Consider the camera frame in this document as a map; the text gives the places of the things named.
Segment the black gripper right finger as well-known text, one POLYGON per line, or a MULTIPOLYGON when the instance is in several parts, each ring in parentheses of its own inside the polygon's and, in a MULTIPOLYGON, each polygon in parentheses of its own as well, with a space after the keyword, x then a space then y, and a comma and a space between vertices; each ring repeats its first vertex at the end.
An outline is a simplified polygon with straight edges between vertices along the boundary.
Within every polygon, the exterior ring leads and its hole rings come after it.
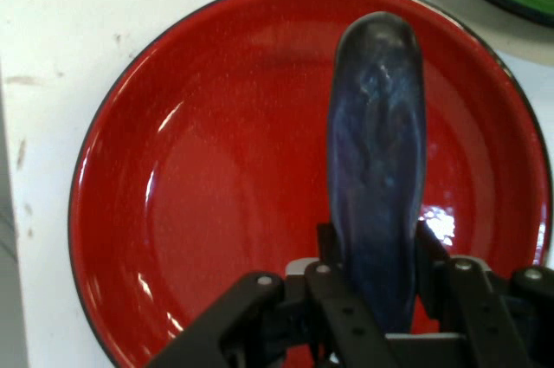
POLYGON ((442 333, 457 333, 471 367, 553 365, 553 271, 508 278, 481 259, 450 255, 424 221, 415 236, 417 293, 442 333))

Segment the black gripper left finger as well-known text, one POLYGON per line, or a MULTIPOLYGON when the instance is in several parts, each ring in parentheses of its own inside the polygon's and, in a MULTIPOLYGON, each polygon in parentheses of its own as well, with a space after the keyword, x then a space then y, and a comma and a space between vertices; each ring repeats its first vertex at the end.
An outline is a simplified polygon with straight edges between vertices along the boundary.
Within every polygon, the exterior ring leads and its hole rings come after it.
POLYGON ((251 272, 174 338, 150 367, 281 367, 287 351, 307 345, 327 367, 390 367, 392 351, 340 268, 338 238, 317 227, 319 258, 301 275, 251 272))

